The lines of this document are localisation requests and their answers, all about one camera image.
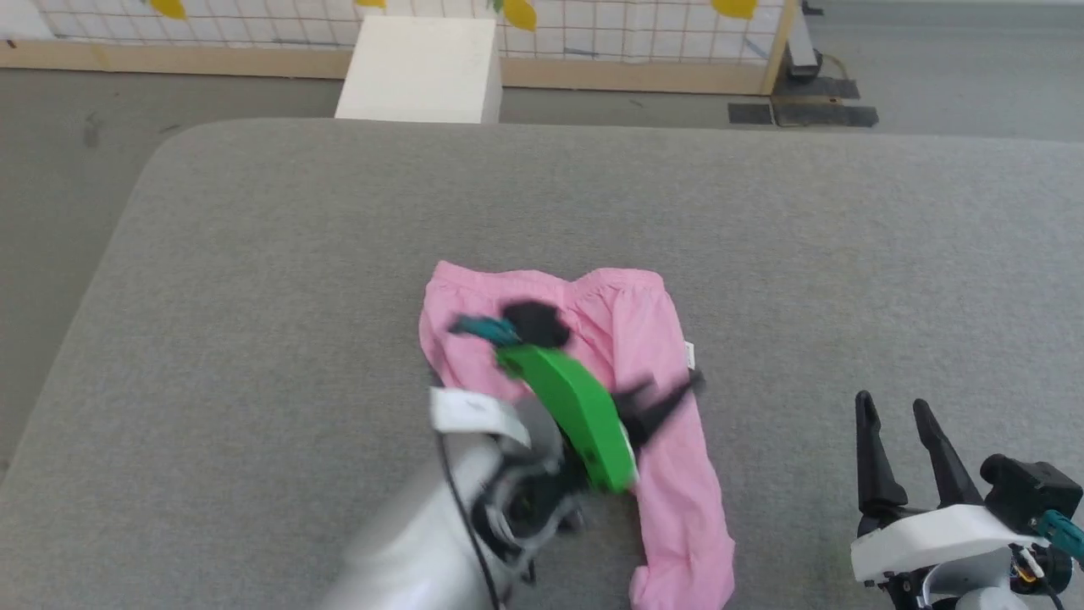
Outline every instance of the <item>wooden frame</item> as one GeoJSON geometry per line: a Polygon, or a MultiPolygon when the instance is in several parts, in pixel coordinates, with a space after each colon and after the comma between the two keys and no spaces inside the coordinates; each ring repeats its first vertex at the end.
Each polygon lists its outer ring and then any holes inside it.
{"type": "MultiPolygon", "coordinates": [[[[664,91],[769,95],[783,63],[797,0],[787,0],[767,66],[750,64],[649,63],[503,59],[506,87],[664,91]]],[[[0,44],[0,67],[220,74],[289,78],[346,77],[350,51],[308,49],[231,49],[208,47],[127,47],[60,40],[0,44]]]]}

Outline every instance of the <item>gray floor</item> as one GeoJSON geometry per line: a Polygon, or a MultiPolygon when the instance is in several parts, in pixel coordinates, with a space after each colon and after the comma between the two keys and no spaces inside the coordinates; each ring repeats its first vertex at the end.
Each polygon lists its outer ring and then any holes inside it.
{"type": "MultiPolygon", "coordinates": [[[[814,40],[878,108],[872,131],[1084,141],[1084,9],[828,9],[814,40]]],[[[203,122],[330,116],[339,87],[0,70],[0,477],[154,148],[203,122]]],[[[727,128],[727,101],[508,90],[502,120],[727,128]]]]}

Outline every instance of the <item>green curved bracket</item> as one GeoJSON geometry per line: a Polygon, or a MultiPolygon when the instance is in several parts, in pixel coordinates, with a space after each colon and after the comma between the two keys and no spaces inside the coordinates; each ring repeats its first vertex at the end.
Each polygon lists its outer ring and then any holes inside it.
{"type": "Polygon", "coordinates": [[[636,460],[614,399],[579,361],[559,350],[513,346],[496,350],[496,364],[545,405],[583,460],[592,486],[632,489],[636,460]]]}

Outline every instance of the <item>gray table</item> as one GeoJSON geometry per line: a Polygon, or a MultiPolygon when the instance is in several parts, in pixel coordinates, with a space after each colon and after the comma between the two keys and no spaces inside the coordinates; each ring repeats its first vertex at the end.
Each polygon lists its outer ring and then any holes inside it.
{"type": "MultiPolygon", "coordinates": [[[[1004,452],[1084,481],[1082,167],[1028,141],[190,130],[143,172],[0,488],[3,608],[311,607],[433,455],[417,316],[448,258],[661,272],[710,384],[728,608],[887,610],[848,559],[857,390],[919,505],[919,397],[976,472],[1004,452]]],[[[628,606],[634,506],[589,518],[516,610],[628,606]]]]}

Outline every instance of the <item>pink pants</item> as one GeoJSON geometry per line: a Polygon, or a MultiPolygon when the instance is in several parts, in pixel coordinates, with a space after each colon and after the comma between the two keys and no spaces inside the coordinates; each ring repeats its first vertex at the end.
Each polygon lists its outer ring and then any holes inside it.
{"type": "MultiPolygon", "coordinates": [[[[598,269],[567,282],[540,271],[480,273],[441,261],[425,289],[420,332],[446,386],[508,402],[527,392],[495,367],[487,342],[447,333],[459,314],[499,316],[503,303],[524,298],[555,304],[572,330],[566,350],[611,390],[645,378],[662,388],[687,379],[678,314],[656,273],[598,269]]],[[[633,574],[633,608],[719,610],[734,592],[734,541],[695,400],[644,449],[638,468],[647,566],[633,574]]]]}

